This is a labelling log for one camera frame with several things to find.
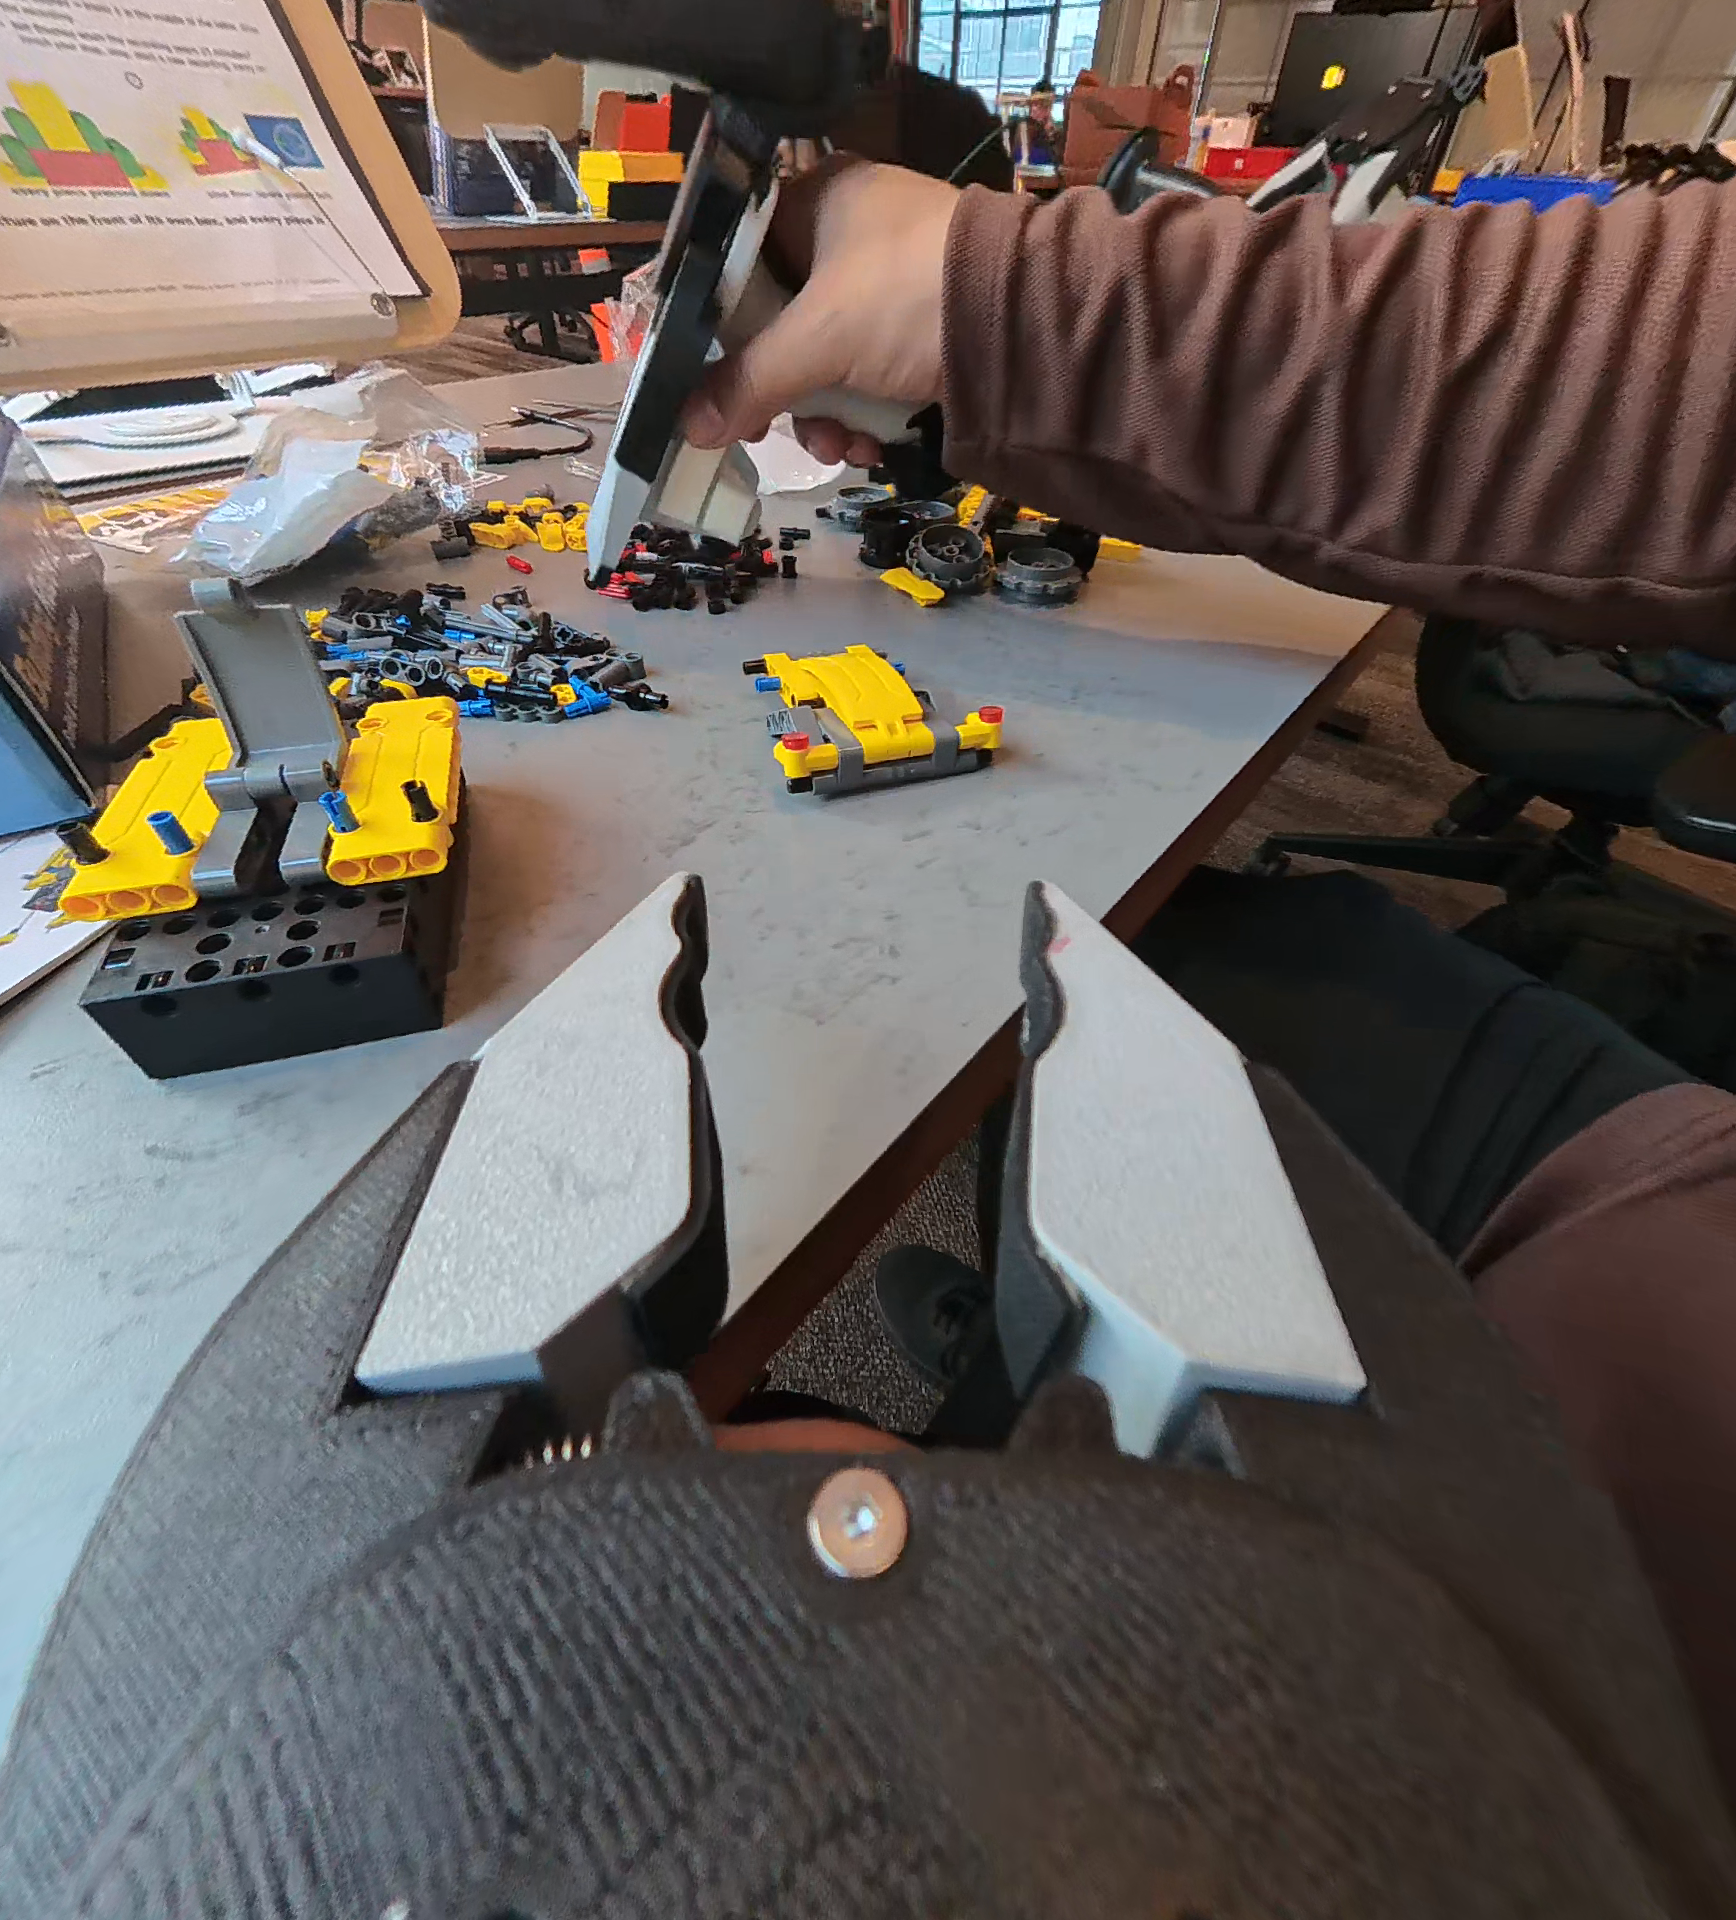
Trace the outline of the person's right hand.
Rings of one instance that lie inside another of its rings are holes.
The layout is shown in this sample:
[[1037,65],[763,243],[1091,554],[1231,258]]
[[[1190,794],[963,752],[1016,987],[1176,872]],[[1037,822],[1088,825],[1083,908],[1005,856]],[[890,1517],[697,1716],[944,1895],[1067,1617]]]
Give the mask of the person's right hand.
[[940,404],[949,232],[963,189],[892,165],[827,158],[776,199],[770,257],[798,282],[784,311],[715,363],[681,414],[691,447],[750,444],[781,417],[821,465],[876,469],[881,440],[816,417],[817,394]]

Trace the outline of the printed parts sheet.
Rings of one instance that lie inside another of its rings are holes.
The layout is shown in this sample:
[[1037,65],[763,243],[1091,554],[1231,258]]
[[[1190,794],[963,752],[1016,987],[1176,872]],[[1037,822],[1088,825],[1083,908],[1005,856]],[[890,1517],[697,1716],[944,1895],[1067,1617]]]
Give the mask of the printed parts sheet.
[[211,480],[180,492],[160,492],[143,497],[107,502],[99,508],[78,511],[82,531],[130,556],[152,556],[171,541],[180,546],[188,531],[196,528],[228,496],[230,480]]

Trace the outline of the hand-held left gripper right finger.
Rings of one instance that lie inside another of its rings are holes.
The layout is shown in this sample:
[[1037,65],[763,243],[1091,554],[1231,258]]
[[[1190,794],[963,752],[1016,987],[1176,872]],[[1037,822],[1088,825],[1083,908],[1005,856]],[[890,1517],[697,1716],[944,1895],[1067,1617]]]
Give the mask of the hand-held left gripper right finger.
[[994,1243],[1016,1402],[1088,1378],[1127,1456],[1212,1390],[1353,1405],[1367,1373],[1239,1047],[1048,881],[1018,980]]

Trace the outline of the pile of blue grey connectors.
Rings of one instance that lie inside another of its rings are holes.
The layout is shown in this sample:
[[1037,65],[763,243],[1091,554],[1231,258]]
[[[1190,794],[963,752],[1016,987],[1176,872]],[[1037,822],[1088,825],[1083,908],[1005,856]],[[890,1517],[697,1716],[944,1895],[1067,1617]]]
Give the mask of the pile of blue grey connectors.
[[637,652],[533,607],[529,592],[470,604],[453,583],[351,587],[302,611],[309,656],[344,719],[385,702],[445,698],[464,719],[567,723],[611,708],[665,712]]

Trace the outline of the person's right forearm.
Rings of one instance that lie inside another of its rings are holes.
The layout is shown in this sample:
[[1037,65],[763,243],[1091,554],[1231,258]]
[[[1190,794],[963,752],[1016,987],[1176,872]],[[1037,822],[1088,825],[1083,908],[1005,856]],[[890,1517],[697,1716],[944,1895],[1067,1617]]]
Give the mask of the person's right forearm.
[[949,469],[1165,554],[1736,660],[1736,182],[1412,208],[969,190]]

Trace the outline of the pile of yellow angled beams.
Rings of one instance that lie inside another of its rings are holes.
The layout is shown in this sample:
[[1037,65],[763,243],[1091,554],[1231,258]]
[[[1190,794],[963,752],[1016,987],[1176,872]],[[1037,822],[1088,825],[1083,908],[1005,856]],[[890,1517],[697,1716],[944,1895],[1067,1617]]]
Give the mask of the pile of yellow angled beams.
[[552,496],[529,496],[523,502],[489,502],[461,520],[461,534],[503,556],[518,556],[529,546],[587,556],[587,524],[587,502],[562,504]]

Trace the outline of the yellow and grey brick assembly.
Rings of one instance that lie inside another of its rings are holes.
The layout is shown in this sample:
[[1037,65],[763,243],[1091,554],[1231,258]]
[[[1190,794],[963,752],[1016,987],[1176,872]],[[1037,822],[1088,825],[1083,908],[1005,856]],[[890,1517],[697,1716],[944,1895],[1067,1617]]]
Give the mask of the yellow and grey brick assembly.
[[936,712],[904,665],[868,644],[817,660],[770,652],[740,665],[770,692],[770,757],[790,794],[849,799],[984,770],[1001,743],[1001,706]]

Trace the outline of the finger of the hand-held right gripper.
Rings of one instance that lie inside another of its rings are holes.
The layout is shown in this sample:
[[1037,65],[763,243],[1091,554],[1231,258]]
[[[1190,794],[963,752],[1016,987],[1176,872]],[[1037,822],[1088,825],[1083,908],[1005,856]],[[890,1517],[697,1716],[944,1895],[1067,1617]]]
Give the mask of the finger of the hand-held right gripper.
[[658,258],[658,308],[592,492],[591,573],[615,562],[630,524],[640,521],[653,461],[672,434],[684,436],[689,396],[724,357],[724,331],[736,317],[755,270],[757,158],[727,133],[699,133]]
[[701,451],[672,434],[653,461],[640,521],[697,541],[750,539],[760,528],[760,474],[750,447]]

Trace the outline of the pile of black red pins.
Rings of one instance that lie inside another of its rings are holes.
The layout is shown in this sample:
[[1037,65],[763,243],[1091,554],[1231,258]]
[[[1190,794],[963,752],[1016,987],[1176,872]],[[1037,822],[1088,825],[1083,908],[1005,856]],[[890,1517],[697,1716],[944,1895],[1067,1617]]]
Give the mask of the pile of black red pins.
[[736,541],[635,521],[615,562],[601,562],[587,587],[635,611],[727,615],[768,583],[798,578],[807,524],[760,528]]

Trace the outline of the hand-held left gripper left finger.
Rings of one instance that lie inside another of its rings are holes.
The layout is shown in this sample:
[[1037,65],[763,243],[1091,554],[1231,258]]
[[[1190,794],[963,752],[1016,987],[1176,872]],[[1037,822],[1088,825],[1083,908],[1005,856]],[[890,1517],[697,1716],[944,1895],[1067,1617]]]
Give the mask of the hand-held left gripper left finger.
[[707,888],[665,878],[475,1053],[365,1396],[523,1390],[592,1444],[622,1380],[707,1347],[728,1289],[707,963]]

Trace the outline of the instruction sign stand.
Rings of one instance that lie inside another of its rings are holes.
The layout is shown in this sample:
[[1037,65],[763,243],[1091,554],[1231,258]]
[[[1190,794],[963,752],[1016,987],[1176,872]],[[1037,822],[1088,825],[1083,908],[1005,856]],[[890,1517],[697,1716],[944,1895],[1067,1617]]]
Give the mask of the instruction sign stand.
[[290,299],[236,311],[167,311],[138,299],[72,299],[64,317],[24,311],[0,324],[0,394],[120,386],[135,379],[270,367],[276,363],[359,363],[444,337],[461,317],[450,251],[415,190],[376,99],[323,4],[279,4],[302,65],[349,142],[353,170],[403,245],[420,298],[351,303]]

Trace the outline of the yellow grey brick chassis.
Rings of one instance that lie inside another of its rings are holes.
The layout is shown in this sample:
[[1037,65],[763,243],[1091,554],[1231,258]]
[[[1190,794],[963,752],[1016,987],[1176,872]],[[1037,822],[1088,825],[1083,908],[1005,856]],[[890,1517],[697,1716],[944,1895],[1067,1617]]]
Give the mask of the yellow grey brick chassis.
[[999,597],[1008,607],[1076,604],[1097,562],[1141,558],[1139,541],[1097,534],[1014,497],[963,488],[949,497],[900,497],[890,488],[838,488],[816,508],[836,534],[856,539],[856,562],[913,607]]

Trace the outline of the black office chair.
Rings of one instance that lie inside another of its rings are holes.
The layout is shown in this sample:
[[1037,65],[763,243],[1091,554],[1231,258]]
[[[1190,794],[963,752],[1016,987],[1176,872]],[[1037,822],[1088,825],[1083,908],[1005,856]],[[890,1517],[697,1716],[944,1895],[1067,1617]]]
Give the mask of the black office chair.
[[1719,725],[1719,706],[1636,687],[1629,665],[1621,652],[1428,616],[1414,706],[1474,780],[1425,835],[1280,831],[1249,870],[1330,861],[1529,899],[1607,888],[1623,830],[1736,870],[1736,735]]

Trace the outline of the clear plastic bag of parts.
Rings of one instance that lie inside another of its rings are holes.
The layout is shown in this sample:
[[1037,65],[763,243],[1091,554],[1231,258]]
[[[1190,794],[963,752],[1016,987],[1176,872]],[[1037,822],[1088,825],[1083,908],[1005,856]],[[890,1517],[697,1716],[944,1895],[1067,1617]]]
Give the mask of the clear plastic bag of parts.
[[481,480],[475,431],[412,436],[284,436],[207,511],[174,566],[191,578],[255,587],[359,539],[385,546],[470,515]]

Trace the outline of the black and yellow brick block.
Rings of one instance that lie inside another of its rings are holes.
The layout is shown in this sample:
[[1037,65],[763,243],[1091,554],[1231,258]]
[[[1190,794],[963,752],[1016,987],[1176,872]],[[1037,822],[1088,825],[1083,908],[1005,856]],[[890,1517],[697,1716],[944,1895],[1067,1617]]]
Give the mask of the black and yellow brick block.
[[61,918],[107,931],[82,1014],[152,1081],[444,1024],[464,881],[461,706],[337,706],[302,616],[237,583],[177,615],[211,708],[59,830]]

